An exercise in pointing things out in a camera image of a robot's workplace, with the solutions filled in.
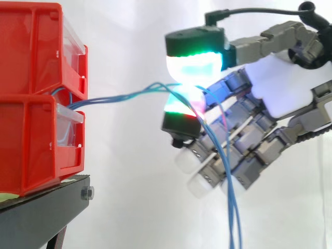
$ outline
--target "metal bolt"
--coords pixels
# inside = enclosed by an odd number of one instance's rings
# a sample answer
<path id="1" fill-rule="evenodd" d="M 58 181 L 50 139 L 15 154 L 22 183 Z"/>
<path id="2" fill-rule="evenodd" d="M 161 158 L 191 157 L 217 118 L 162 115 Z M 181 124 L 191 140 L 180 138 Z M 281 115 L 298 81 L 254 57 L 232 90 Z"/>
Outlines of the metal bolt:
<path id="1" fill-rule="evenodd" d="M 92 200 L 94 197 L 94 187 L 84 187 L 81 191 L 81 197 L 86 201 Z"/>

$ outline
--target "blue wire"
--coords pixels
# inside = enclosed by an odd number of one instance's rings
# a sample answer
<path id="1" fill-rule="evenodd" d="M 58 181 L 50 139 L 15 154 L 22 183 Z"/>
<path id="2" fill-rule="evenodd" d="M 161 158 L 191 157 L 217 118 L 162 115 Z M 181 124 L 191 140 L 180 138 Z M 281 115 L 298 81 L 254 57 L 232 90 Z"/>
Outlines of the blue wire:
<path id="1" fill-rule="evenodd" d="M 59 87 L 57 89 L 55 89 L 51 95 L 54 96 L 56 95 L 58 92 L 60 92 L 61 90 L 65 90 L 64 87 Z M 73 103 L 73 94 L 71 92 L 69 92 L 69 105 L 71 105 Z"/>
<path id="2" fill-rule="evenodd" d="M 198 121 L 200 122 L 200 124 L 204 128 L 205 132 L 207 133 L 207 135 L 209 136 L 209 138 L 213 142 L 215 148 L 217 149 L 217 151 L 218 151 L 218 153 L 219 153 L 219 155 L 220 155 L 220 157 L 223 161 L 223 164 L 224 164 L 224 167 L 225 167 L 225 172 L 226 172 L 226 178 L 228 180 L 228 216 L 229 216 L 228 219 L 229 219 L 229 232 L 230 232 L 230 249 L 234 249 L 234 241 L 233 241 L 233 212 L 234 212 L 234 209 L 235 209 L 236 216 L 237 216 L 237 225 L 238 225 L 238 232 L 239 232 L 239 247 L 240 247 L 240 249 L 242 249 L 242 232 L 241 232 L 241 226 L 240 226 L 240 223 L 241 223 L 240 222 L 240 214 L 239 214 L 238 205 L 237 205 L 237 202 L 236 202 L 234 188 L 233 188 L 233 184 L 232 184 L 231 168 L 230 168 L 229 160 L 226 157 L 225 152 L 222 149 L 221 143 L 219 142 L 219 140 L 216 137 L 213 130 L 210 128 L 210 126 L 205 124 L 203 119 L 198 115 L 198 113 L 192 107 L 190 102 L 186 98 L 184 98 L 181 94 L 172 91 L 168 87 L 168 86 L 173 86 L 173 85 L 174 84 L 164 85 L 162 83 L 154 83 L 154 84 L 151 84 L 150 86 L 148 86 L 147 88 L 145 88 L 143 91 L 139 91 L 139 92 L 135 92 L 135 93 L 131 93 L 131 94 L 126 94 L 126 95 L 119 95 L 119 96 L 113 96 L 113 97 L 105 97 L 105 98 L 97 98 L 97 99 L 79 101 L 79 102 L 76 102 L 74 104 L 69 105 L 68 108 L 77 109 L 77 108 L 80 108 L 80 107 L 85 106 L 85 105 L 101 104 L 101 103 L 115 103 L 115 102 L 120 102 L 120 101 L 125 101 L 125 100 L 132 99 L 132 98 L 134 98 L 134 97 L 136 97 L 140 94 L 143 94 L 143 93 L 165 92 L 165 91 L 161 90 L 160 88 L 165 88 L 167 92 L 171 93 L 177 99 L 179 99 L 182 103 L 187 105 L 195 113 L 196 118 L 198 119 Z M 219 104 L 219 106 L 223 110 L 220 102 L 217 101 L 217 103 Z M 228 152 L 229 152 L 229 138 L 227 138 L 227 147 L 228 147 L 228 149 L 227 149 L 227 154 L 228 154 Z"/>
<path id="3" fill-rule="evenodd" d="M 224 111 L 224 108 L 223 106 L 221 105 L 221 102 L 218 100 L 217 96 L 212 93 L 211 91 L 209 91 L 208 89 L 202 87 L 202 86 L 196 86 L 198 89 L 204 91 L 205 93 L 209 94 L 210 96 L 212 96 L 212 98 L 214 98 L 214 100 L 216 101 L 216 103 L 218 104 L 219 108 L 220 108 L 220 111 L 222 112 L 222 115 L 224 116 L 225 115 L 225 111 Z M 228 164 L 230 164 L 229 162 L 229 156 L 230 156 L 230 142 L 229 142 L 229 131 L 227 130 L 226 131 L 226 151 L 227 151 L 227 160 L 228 160 Z M 230 212 L 230 221 L 229 221 L 229 226 L 230 226 L 230 230 L 233 231 L 233 219 L 234 219 L 234 214 L 233 214 L 233 208 L 232 208 L 232 203 L 231 203 L 231 198 L 230 198 L 230 191 L 227 191 L 228 192 L 228 209 L 231 210 Z M 241 230 L 239 229 L 239 241 L 242 241 L 242 235 L 241 235 Z M 232 233 L 230 234 L 230 241 L 233 241 L 233 235 Z"/>

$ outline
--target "red storage drawer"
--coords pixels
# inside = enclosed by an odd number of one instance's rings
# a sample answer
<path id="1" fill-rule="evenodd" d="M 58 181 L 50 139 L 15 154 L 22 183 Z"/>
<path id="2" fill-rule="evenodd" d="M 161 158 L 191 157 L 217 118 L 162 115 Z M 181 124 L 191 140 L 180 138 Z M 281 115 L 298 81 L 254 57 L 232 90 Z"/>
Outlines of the red storage drawer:
<path id="1" fill-rule="evenodd" d="M 50 94 L 64 87 L 87 99 L 88 49 L 56 3 L 0 2 L 0 94 Z M 57 94 L 63 105 L 68 92 Z"/>
<path id="2" fill-rule="evenodd" d="M 0 193 L 24 196 L 84 169 L 85 117 L 50 95 L 0 95 Z"/>

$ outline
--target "green led light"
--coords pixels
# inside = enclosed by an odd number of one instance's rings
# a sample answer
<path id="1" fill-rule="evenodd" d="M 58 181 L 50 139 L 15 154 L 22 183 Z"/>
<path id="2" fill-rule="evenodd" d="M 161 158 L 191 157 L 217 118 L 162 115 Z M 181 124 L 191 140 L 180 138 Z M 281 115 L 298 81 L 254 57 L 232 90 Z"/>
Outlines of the green led light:
<path id="1" fill-rule="evenodd" d="M 208 87 L 220 80 L 223 66 L 221 53 L 206 52 L 186 57 L 167 57 L 171 76 L 179 83 Z"/>

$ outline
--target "white wall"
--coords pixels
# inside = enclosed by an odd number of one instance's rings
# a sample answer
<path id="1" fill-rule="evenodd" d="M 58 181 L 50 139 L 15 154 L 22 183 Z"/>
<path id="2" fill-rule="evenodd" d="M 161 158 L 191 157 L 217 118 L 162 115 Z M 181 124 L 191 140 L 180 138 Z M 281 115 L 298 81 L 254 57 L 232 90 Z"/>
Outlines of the white wall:
<path id="1" fill-rule="evenodd" d="M 328 1 L 315 1 L 329 17 Z M 297 9 L 299 0 L 60 1 L 89 47 L 89 98 L 172 82 L 163 36 L 203 24 L 214 9 Z M 220 23 L 230 40 L 297 17 L 236 15 Z M 86 169 L 95 198 L 67 228 L 65 249 L 217 249 L 228 247 L 227 200 L 218 189 L 203 200 L 187 190 L 190 176 L 173 163 L 177 150 L 160 130 L 164 94 L 82 108 Z M 323 248 L 318 141 L 285 151 L 239 200 L 246 249 Z"/>

